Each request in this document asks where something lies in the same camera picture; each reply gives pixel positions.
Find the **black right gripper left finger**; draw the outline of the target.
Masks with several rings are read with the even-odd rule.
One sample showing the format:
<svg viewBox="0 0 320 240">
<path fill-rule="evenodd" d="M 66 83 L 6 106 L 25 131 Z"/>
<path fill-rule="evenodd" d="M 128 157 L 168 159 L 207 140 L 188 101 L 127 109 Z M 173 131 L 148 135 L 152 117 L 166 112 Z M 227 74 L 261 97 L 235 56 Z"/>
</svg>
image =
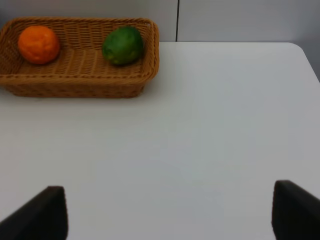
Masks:
<svg viewBox="0 0 320 240">
<path fill-rule="evenodd" d="M 2 240 L 65 240 L 68 209 L 65 189 L 48 186 L 0 222 Z"/>
</svg>

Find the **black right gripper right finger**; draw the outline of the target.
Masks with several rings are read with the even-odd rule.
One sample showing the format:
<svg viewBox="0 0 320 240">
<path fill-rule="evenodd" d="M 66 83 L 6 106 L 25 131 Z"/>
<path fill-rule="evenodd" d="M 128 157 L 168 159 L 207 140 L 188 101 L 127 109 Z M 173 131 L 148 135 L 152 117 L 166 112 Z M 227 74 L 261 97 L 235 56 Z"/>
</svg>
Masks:
<svg viewBox="0 0 320 240">
<path fill-rule="evenodd" d="M 290 180 L 278 180 L 271 224 L 277 240 L 319 240 L 320 200 Z"/>
</svg>

